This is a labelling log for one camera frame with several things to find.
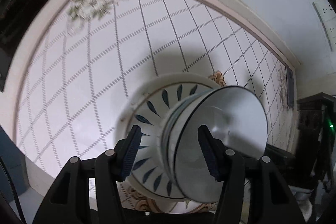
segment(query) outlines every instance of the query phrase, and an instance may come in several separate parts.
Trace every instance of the screw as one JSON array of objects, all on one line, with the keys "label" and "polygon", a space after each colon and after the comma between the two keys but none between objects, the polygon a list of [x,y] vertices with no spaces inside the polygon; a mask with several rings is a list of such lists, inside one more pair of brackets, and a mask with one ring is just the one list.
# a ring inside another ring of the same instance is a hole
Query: screw
[{"label": "screw", "polygon": [[225,150],[225,154],[228,156],[233,156],[235,154],[235,152],[232,149],[227,149]]},{"label": "screw", "polygon": [[69,160],[72,164],[78,162],[78,157],[71,157]]},{"label": "screw", "polygon": [[113,149],[109,149],[105,151],[106,156],[113,156],[115,154],[115,151]]},{"label": "screw", "polygon": [[261,160],[262,160],[263,162],[265,162],[265,163],[269,163],[269,162],[271,161],[271,159],[270,159],[269,157],[267,157],[267,156],[263,156],[263,157],[261,158]]}]

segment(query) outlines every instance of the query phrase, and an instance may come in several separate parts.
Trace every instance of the blue leaf pattern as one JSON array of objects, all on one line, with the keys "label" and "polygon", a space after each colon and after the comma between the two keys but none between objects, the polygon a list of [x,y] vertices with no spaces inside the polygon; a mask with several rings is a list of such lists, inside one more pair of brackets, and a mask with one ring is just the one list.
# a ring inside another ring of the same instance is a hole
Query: blue leaf pattern
[{"label": "blue leaf pattern", "polygon": [[158,115],[160,117],[160,115],[156,112],[155,107],[153,106],[153,104],[150,101],[147,101],[147,106],[153,113],[155,113],[156,115]]},{"label": "blue leaf pattern", "polygon": [[196,92],[197,85],[194,85],[193,88],[190,90],[189,95],[193,95]]},{"label": "blue leaf pattern", "polygon": [[162,99],[165,102],[166,106],[169,108],[168,92],[166,90],[162,91]]},{"label": "blue leaf pattern", "polygon": [[159,175],[154,181],[154,192],[156,192],[158,186],[160,185],[162,174]]},{"label": "blue leaf pattern", "polygon": [[177,88],[177,99],[180,101],[181,100],[181,95],[182,95],[182,85],[179,85]]},{"label": "blue leaf pattern", "polygon": [[142,178],[142,183],[145,183],[148,179],[148,177],[150,176],[151,173],[153,173],[154,169],[156,167],[150,169],[149,171],[147,171],[144,175],[143,175],[143,178]]},{"label": "blue leaf pattern", "polygon": [[140,168],[148,159],[150,158],[146,158],[146,159],[143,159],[143,160],[139,160],[137,161],[134,165],[133,165],[133,171],[134,170],[137,170],[138,168]]},{"label": "blue leaf pattern", "polygon": [[148,121],[144,116],[141,115],[135,115],[135,118],[139,121],[139,122],[143,122],[143,123],[147,123],[147,124],[151,124],[153,125],[150,121]]},{"label": "blue leaf pattern", "polygon": [[171,181],[168,181],[168,183],[167,183],[167,193],[168,193],[168,196],[170,196],[170,193],[171,193]]}]

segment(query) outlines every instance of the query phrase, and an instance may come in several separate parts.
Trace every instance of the electrical outlet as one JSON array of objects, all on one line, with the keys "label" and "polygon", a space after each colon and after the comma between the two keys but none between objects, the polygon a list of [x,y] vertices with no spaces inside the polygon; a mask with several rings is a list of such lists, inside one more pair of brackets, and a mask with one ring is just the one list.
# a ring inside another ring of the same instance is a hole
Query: electrical outlet
[{"label": "electrical outlet", "polygon": [[327,0],[314,1],[313,5],[323,23],[336,17],[334,9],[330,6]]},{"label": "electrical outlet", "polygon": [[330,45],[331,45],[331,50],[333,52],[336,52],[336,37],[332,37],[329,39]]},{"label": "electrical outlet", "polygon": [[323,23],[329,39],[336,37],[336,17]]},{"label": "electrical outlet", "polygon": [[331,50],[336,52],[336,17],[322,24],[327,33]]}]

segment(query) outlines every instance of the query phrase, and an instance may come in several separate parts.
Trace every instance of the ceramic bowl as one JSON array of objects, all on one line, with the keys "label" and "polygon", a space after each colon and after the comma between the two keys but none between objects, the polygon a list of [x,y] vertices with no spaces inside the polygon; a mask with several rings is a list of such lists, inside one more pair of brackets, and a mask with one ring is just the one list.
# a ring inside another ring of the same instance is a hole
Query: ceramic bowl
[{"label": "ceramic bowl", "polygon": [[199,126],[206,124],[226,147],[259,159],[267,143],[266,114],[259,99],[239,86],[210,90],[190,99],[193,101],[178,117],[171,117],[174,126],[163,133],[169,135],[163,150],[166,171],[183,195],[213,203],[219,200],[222,182],[209,174],[198,143]]}]

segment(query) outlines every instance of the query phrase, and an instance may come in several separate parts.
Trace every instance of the cable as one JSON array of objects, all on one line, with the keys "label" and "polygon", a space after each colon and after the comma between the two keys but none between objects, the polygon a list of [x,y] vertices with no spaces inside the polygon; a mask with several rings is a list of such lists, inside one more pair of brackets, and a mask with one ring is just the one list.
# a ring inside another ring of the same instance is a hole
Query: cable
[{"label": "cable", "polygon": [[8,170],[7,170],[7,168],[5,166],[5,163],[3,162],[1,156],[0,156],[0,165],[1,165],[1,168],[2,168],[2,170],[4,171],[4,173],[5,173],[6,177],[7,177],[7,180],[8,180],[9,185],[10,185],[10,189],[12,190],[12,194],[13,194],[13,197],[14,197],[15,205],[16,205],[17,211],[19,212],[19,216],[21,218],[21,222],[23,224],[27,224],[25,216],[24,216],[22,208],[21,208],[19,197],[17,196],[17,192],[15,190],[15,186],[13,184],[11,176],[9,175]]}]

